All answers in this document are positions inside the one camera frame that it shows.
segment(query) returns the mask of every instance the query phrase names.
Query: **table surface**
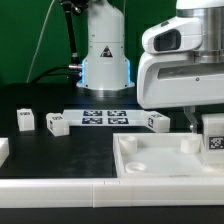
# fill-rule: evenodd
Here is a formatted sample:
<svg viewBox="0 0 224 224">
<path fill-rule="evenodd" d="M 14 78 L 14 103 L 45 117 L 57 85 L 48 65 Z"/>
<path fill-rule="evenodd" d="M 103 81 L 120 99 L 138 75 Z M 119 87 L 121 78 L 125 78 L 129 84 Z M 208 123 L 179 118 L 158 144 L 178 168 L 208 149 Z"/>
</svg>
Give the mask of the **table surface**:
<svg viewBox="0 0 224 224">
<path fill-rule="evenodd" d="M 71 127 L 55 138 L 46 114 L 64 109 L 139 110 L 136 95 L 95 98 L 65 84 L 12 84 L 0 90 L 0 137 L 9 138 L 10 156 L 0 179 L 116 178 L 113 133 L 150 133 L 146 127 Z M 36 130 L 19 132 L 16 110 L 31 108 Z M 223 105 L 200 107 L 199 114 L 223 112 Z M 171 117 L 173 131 L 186 131 L 181 108 L 160 110 Z M 214 223 L 223 221 L 223 206 L 0 209 L 2 223 Z"/>
</svg>

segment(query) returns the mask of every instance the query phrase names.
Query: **black sticker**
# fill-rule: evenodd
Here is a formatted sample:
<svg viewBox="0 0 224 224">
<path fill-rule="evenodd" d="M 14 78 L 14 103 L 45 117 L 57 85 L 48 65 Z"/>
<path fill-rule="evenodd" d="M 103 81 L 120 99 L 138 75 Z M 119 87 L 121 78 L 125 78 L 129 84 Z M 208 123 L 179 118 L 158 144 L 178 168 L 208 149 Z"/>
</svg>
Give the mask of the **black sticker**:
<svg viewBox="0 0 224 224">
<path fill-rule="evenodd" d="M 108 124 L 129 124 L 127 118 L 108 118 Z"/>
<path fill-rule="evenodd" d="M 58 120 L 62 120 L 62 117 L 52 117 L 53 120 L 58 121 Z"/>
<path fill-rule="evenodd" d="M 114 111 L 107 111 L 107 115 L 110 117 L 123 117 L 127 116 L 127 113 L 124 110 L 123 111 L 114 110 Z"/>
<path fill-rule="evenodd" d="M 53 122 L 50 121 L 50 129 L 53 131 Z"/>
<path fill-rule="evenodd" d="M 103 116 L 103 112 L 101 110 L 91 110 L 87 111 L 85 110 L 83 112 L 84 117 L 98 117 L 98 116 Z"/>
<path fill-rule="evenodd" d="M 148 125 L 150 128 L 153 128 L 153 119 L 149 118 Z"/>
<path fill-rule="evenodd" d="M 22 116 L 30 115 L 30 112 L 21 112 L 20 115 Z"/>
<path fill-rule="evenodd" d="M 106 48 L 104 49 L 103 53 L 100 55 L 100 57 L 104 57 L 104 58 L 112 58 L 113 55 L 109 49 L 108 46 L 106 46 Z"/>
<path fill-rule="evenodd" d="M 209 150 L 223 150 L 224 137 L 209 137 Z"/>
<path fill-rule="evenodd" d="M 83 118 L 82 124 L 103 124 L 103 118 Z"/>
<path fill-rule="evenodd" d="M 154 118 L 160 118 L 160 117 L 162 117 L 162 115 L 160 115 L 160 114 L 152 114 L 152 115 L 150 115 L 151 117 L 154 117 Z"/>
</svg>

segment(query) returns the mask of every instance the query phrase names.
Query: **small white cube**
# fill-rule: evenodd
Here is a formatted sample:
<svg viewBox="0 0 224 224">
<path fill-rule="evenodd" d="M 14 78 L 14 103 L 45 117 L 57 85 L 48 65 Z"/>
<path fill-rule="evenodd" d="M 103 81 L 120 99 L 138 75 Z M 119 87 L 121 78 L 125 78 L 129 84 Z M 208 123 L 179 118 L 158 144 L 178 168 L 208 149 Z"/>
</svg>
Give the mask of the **small white cube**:
<svg viewBox="0 0 224 224">
<path fill-rule="evenodd" d="M 55 136 L 64 136 L 69 135 L 69 124 L 60 113 L 49 113 L 46 116 L 47 119 L 47 128 Z"/>
<path fill-rule="evenodd" d="M 143 111 L 142 114 L 146 127 L 157 133 L 166 133 L 170 131 L 170 118 L 156 112 Z"/>
<path fill-rule="evenodd" d="M 34 116 L 31 109 L 17 110 L 17 121 L 20 131 L 35 130 Z"/>
</svg>

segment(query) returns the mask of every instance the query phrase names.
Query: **black cable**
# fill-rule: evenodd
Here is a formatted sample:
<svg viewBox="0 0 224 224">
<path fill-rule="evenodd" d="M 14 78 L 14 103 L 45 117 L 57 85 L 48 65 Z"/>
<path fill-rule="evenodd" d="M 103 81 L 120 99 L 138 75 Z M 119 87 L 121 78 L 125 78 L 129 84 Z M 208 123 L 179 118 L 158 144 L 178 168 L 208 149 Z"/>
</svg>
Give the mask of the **black cable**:
<svg viewBox="0 0 224 224">
<path fill-rule="evenodd" d="M 46 76 L 57 76 L 57 75 L 67 75 L 68 76 L 68 74 L 50 74 L 52 72 L 59 71 L 59 70 L 62 70 L 62 69 L 69 69 L 69 66 L 68 65 L 62 65 L 62 66 L 57 66 L 57 67 L 51 68 L 51 69 L 43 72 L 42 74 L 40 74 L 36 78 L 34 78 L 30 83 L 32 83 L 32 84 L 37 83 L 40 79 L 42 79 L 43 77 L 46 77 Z"/>
<path fill-rule="evenodd" d="M 77 52 L 73 21 L 72 21 L 72 4 L 70 1 L 62 1 L 62 7 L 64 9 L 66 23 L 67 23 L 68 37 L 69 37 L 70 50 L 71 50 L 71 63 L 79 64 L 80 60 L 79 60 L 79 56 Z"/>
</svg>

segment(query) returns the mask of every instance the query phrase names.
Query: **warning triangle sticker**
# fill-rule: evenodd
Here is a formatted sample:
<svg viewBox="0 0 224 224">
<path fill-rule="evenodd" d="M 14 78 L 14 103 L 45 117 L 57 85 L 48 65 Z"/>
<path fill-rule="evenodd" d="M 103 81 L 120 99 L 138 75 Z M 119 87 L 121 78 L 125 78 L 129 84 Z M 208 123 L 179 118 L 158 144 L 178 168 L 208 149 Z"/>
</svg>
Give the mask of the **warning triangle sticker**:
<svg viewBox="0 0 224 224">
<path fill-rule="evenodd" d="M 104 51 L 100 57 L 104 57 L 104 58 L 112 58 L 113 57 L 108 46 L 106 46 L 106 48 L 104 49 Z"/>
</svg>

